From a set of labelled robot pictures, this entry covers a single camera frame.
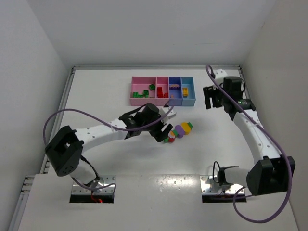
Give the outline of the yellow lego brick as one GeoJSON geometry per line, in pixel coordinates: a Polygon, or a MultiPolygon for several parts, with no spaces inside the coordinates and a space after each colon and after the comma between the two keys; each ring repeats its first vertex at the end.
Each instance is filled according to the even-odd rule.
{"type": "Polygon", "coordinates": [[[183,98],[187,98],[189,96],[189,91],[187,87],[182,88],[182,95],[183,95],[183,98]]]}

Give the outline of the red lego brick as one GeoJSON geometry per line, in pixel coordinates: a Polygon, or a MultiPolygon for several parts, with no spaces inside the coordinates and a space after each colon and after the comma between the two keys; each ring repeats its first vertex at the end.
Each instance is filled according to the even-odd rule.
{"type": "Polygon", "coordinates": [[[157,98],[162,99],[162,98],[169,98],[168,92],[163,92],[162,87],[157,87],[156,88],[156,95],[157,98]]]}

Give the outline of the green sloped lego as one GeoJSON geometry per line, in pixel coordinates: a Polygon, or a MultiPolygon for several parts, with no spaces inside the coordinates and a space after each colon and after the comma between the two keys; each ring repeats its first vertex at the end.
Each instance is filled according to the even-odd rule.
{"type": "Polygon", "coordinates": [[[143,95],[139,94],[138,92],[133,92],[132,98],[143,98],[143,95]]]}

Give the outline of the white flower lego piece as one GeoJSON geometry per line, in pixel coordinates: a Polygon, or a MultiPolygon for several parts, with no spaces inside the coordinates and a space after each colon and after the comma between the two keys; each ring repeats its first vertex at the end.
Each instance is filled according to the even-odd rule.
{"type": "Polygon", "coordinates": [[[172,138],[172,139],[175,139],[175,138],[176,138],[176,135],[175,135],[175,133],[174,133],[173,131],[170,131],[169,134],[168,134],[168,136],[169,136],[170,138],[172,138]]]}

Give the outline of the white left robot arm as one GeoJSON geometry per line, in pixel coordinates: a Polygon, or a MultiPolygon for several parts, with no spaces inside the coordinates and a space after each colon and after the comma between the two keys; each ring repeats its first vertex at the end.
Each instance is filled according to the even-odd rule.
{"type": "Polygon", "coordinates": [[[168,121],[175,116],[174,108],[168,104],[159,108],[146,103],[111,122],[94,117],[100,125],[79,129],[67,125],[60,128],[46,143],[45,154],[57,176],[70,176],[84,188],[94,187],[101,177],[84,156],[85,152],[108,142],[137,137],[142,132],[148,132],[157,142],[162,142],[173,128],[168,121]]]}

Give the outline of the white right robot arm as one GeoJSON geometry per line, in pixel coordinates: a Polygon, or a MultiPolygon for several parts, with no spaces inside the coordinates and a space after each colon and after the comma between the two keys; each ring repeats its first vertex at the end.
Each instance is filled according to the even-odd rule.
{"type": "Polygon", "coordinates": [[[289,193],[295,161],[291,156],[284,157],[265,132],[255,105],[243,98],[242,80],[239,77],[210,78],[214,84],[203,88],[206,108],[224,109],[242,133],[254,161],[251,170],[238,166],[220,167],[218,184],[240,184],[252,195],[289,193]]]}

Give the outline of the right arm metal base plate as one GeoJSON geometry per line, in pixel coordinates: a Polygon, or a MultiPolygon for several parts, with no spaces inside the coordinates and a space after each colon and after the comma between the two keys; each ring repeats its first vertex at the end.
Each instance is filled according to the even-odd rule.
{"type": "Polygon", "coordinates": [[[201,175],[201,194],[205,196],[234,195],[239,189],[242,188],[242,185],[239,184],[220,186],[218,183],[215,182],[216,180],[216,175],[214,176],[214,178],[211,175],[201,175]]]}

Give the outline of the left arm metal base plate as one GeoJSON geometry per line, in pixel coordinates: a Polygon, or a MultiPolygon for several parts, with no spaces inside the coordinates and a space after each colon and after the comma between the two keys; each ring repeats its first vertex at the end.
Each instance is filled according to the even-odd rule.
{"type": "Polygon", "coordinates": [[[115,176],[100,176],[99,180],[92,181],[88,186],[73,178],[72,195],[113,195],[116,191],[115,176]]]}

